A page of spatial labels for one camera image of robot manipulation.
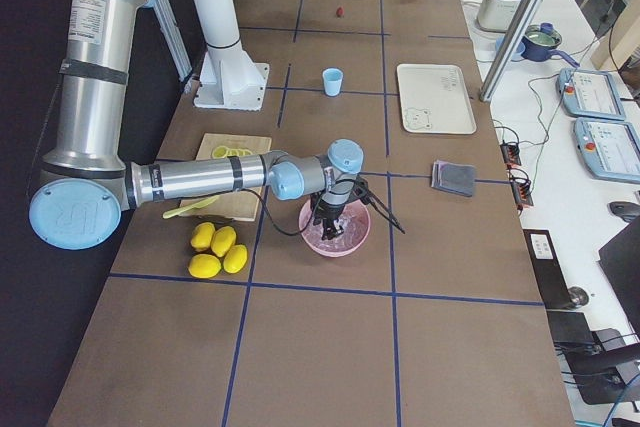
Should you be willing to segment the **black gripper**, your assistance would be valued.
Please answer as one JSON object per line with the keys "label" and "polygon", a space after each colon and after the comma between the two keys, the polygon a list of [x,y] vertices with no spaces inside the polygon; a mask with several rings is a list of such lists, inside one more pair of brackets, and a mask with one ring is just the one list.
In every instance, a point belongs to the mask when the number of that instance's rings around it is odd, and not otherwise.
{"label": "black gripper", "polygon": [[322,224],[322,240],[330,240],[331,233],[336,233],[335,237],[343,235],[344,228],[339,224],[339,218],[350,196],[348,192],[330,191],[314,193],[310,196],[312,223],[314,226]]}

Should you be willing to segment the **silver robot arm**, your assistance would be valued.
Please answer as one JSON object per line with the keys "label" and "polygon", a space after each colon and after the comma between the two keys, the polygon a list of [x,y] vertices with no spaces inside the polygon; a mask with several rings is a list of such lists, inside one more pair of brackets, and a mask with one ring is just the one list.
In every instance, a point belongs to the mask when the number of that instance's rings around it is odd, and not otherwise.
{"label": "silver robot arm", "polygon": [[135,140],[122,129],[135,23],[148,2],[71,1],[60,90],[52,97],[56,144],[39,160],[40,182],[29,203],[33,232],[57,248],[88,249],[111,236],[124,211],[143,204],[267,186],[280,200],[309,196],[314,223],[326,238],[339,236],[364,162],[354,141],[338,139],[326,153],[304,158],[272,150],[162,161],[159,135]]}

